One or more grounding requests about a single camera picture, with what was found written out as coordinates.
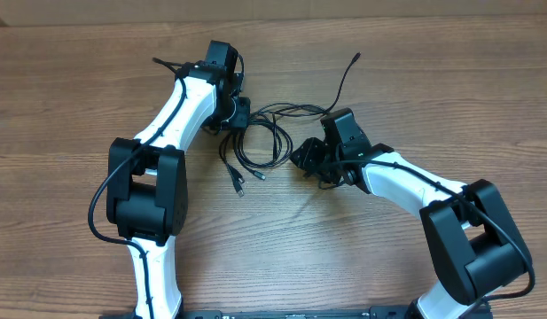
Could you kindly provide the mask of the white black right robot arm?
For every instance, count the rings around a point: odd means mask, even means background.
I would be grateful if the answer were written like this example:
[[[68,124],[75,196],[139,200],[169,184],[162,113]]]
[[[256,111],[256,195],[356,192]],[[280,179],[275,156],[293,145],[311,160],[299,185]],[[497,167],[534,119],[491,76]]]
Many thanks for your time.
[[[490,302],[533,291],[531,254],[493,183],[448,180],[360,140],[311,137],[290,159],[322,188],[356,186],[421,221],[437,283],[408,306],[371,307],[372,318],[490,318]]]

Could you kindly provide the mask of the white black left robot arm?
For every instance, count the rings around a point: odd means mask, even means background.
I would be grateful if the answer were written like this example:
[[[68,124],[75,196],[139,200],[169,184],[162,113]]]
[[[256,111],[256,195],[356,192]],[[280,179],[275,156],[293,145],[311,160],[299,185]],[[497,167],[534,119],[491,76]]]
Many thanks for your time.
[[[176,279],[176,237],[188,210],[185,153],[201,128],[239,131],[248,98],[244,74],[233,64],[172,64],[175,85],[154,120],[132,139],[116,138],[108,175],[106,218],[116,225],[117,245],[129,249],[137,285],[130,318],[177,318],[183,295]]]

